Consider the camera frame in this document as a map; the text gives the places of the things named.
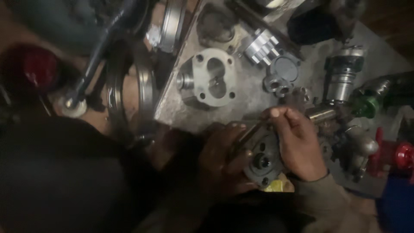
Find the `person's right hand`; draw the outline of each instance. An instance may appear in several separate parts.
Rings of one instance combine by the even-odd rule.
[[[285,166],[304,181],[316,181],[327,174],[313,123],[288,107],[273,107],[262,113],[279,135]]]

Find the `workbench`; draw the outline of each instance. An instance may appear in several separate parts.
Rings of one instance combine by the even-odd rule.
[[[233,54],[237,72],[237,96],[234,101],[224,107],[209,111],[187,106],[182,101],[176,86],[176,77],[182,64],[197,52],[206,49],[198,42],[196,21],[204,5],[209,2],[223,6],[222,0],[200,1],[175,66],[164,90],[161,92],[154,117],[160,123],[191,133],[199,133],[214,122],[227,124],[231,121],[257,119],[264,109],[276,106],[279,102],[272,93],[267,93],[263,90],[262,81],[266,76],[266,69],[253,65],[243,55],[243,51],[238,51],[237,48]],[[276,27],[284,34],[286,34],[286,22],[292,13],[293,10],[287,11],[274,22]],[[243,34],[247,36],[248,32],[243,31]],[[311,46],[303,46],[301,53],[305,60],[301,62],[299,67],[299,77],[294,81],[295,87],[307,88],[311,92],[311,96],[316,97],[320,103],[323,99],[325,82],[325,60],[335,50],[338,50],[341,45],[338,41],[328,40]],[[367,50],[363,71],[358,73],[354,82],[355,87],[359,87],[364,82],[383,75],[412,70],[409,62],[361,23],[357,23],[354,38],[351,40],[350,45],[363,45],[364,49]],[[386,113],[379,114],[374,121],[370,121],[371,125],[369,128],[373,136],[378,126],[384,126],[385,139],[396,139],[396,127],[399,127],[402,117],[398,110],[394,109],[389,112],[388,115]],[[376,178],[373,178],[375,179],[374,181],[369,178],[368,180],[363,178],[358,184],[346,185],[344,184],[345,178],[341,176],[337,166],[338,164],[333,162],[328,164],[337,183],[359,192],[368,193],[373,197],[381,195],[385,185],[383,179],[376,182]]]

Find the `green fitting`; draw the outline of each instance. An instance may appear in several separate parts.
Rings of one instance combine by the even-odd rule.
[[[380,110],[380,103],[373,96],[361,96],[354,100],[352,109],[352,114],[356,117],[372,119]]]

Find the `hand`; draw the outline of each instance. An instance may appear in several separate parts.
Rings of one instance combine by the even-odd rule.
[[[234,141],[245,130],[246,125],[229,124],[209,137],[198,159],[199,182],[207,194],[223,198],[258,188],[243,173],[253,156],[251,151],[242,151],[232,161],[228,161]]]
[[[327,174],[313,123],[288,107],[274,107],[262,113],[280,138],[285,166],[304,181],[316,181]]]

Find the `person's left hand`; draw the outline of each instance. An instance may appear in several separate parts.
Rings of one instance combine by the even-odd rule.
[[[243,173],[253,155],[251,151],[239,152],[228,161],[233,143],[245,130],[246,125],[233,123],[209,137],[198,159],[199,182],[206,194],[220,199],[258,188]]]

